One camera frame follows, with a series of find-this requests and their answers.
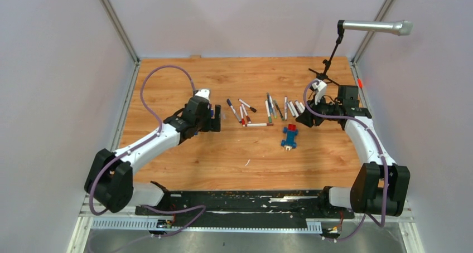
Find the orange cap marker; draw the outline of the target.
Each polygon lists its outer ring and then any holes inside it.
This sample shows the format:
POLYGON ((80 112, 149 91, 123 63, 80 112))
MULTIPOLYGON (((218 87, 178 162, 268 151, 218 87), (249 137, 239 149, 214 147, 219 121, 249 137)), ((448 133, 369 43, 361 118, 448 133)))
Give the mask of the orange cap marker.
POLYGON ((302 103, 299 103, 298 106, 300 107, 301 111, 304 112, 305 106, 302 103))

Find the purple tip white marker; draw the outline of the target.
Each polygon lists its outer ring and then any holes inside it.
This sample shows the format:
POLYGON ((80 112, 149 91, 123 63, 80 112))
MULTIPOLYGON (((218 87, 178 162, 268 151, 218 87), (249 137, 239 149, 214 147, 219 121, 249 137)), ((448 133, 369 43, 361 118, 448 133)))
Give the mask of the purple tip white marker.
POLYGON ((299 116, 299 113, 298 113, 298 110, 296 108, 296 104, 294 104, 293 101, 290 101, 289 104, 291 105, 291 108, 294 112, 295 118, 297 118, 299 116))

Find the purple cap marker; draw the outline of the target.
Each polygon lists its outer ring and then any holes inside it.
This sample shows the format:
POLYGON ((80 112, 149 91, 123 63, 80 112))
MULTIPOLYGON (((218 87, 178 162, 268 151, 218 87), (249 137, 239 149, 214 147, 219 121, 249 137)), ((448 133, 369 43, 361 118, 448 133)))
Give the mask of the purple cap marker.
POLYGON ((288 119, 287 96, 284 96, 284 119, 288 119))

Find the dark green cap pen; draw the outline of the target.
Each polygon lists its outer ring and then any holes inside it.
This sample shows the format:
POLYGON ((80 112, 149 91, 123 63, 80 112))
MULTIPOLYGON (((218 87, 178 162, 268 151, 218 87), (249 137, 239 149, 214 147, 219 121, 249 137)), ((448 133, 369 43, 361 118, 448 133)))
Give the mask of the dark green cap pen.
POLYGON ((284 117, 284 115, 282 114, 282 111, 281 111, 279 105, 277 104, 277 101, 276 101, 276 100, 273 100, 273 104, 274 104, 274 106, 275 106, 275 108, 276 108, 276 110, 277 110, 279 116, 281 117, 281 119, 282 119, 283 121, 285 121, 285 117, 284 117))

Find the clear cap grey pen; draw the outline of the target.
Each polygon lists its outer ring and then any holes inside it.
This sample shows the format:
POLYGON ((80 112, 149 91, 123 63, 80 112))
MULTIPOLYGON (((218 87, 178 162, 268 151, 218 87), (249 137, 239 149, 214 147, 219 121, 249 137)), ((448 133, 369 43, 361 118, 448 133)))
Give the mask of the clear cap grey pen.
POLYGON ((267 102, 268 102, 268 109, 269 109, 269 113, 270 115, 274 115, 274 112, 273 112, 273 108, 272 108, 272 103, 271 103, 271 96, 269 93, 266 93, 267 95, 267 102))

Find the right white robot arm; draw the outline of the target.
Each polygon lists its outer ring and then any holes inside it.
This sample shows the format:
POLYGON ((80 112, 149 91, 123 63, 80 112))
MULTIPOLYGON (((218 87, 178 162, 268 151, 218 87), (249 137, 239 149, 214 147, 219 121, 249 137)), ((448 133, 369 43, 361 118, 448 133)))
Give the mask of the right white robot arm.
POLYGON ((307 127, 319 126, 325 120, 340 124, 355 147, 361 168, 351 187, 323 189, 320 214, 333 218, 346 208, 368 215, 400 216, 411 177, 409 169, 398 165, 382 145, 370 111, 360 105, 357 86, 340 85, 334 101, 325 99, 326 88, 321 80, 305 88, 313 96, 296 120, 307 127))

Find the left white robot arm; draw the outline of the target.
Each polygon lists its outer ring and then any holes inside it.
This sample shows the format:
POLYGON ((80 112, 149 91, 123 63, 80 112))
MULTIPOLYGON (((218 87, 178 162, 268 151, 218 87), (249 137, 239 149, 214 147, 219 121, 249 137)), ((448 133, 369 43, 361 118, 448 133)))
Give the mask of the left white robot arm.
POLYGON ((162 125, 131 145, 114 152, 97 152, 84 189, 90 211, 99 216, 93 203, 117 213, 127 206, 148 205, 158 216, 166 215, 171 201, 157 183, 136 183, 133 177, 163 152, 182 144, 198 132, 219 132, 221 106, 212 106, 210 90, 198 90, 185 107, 166 118, 162 125))

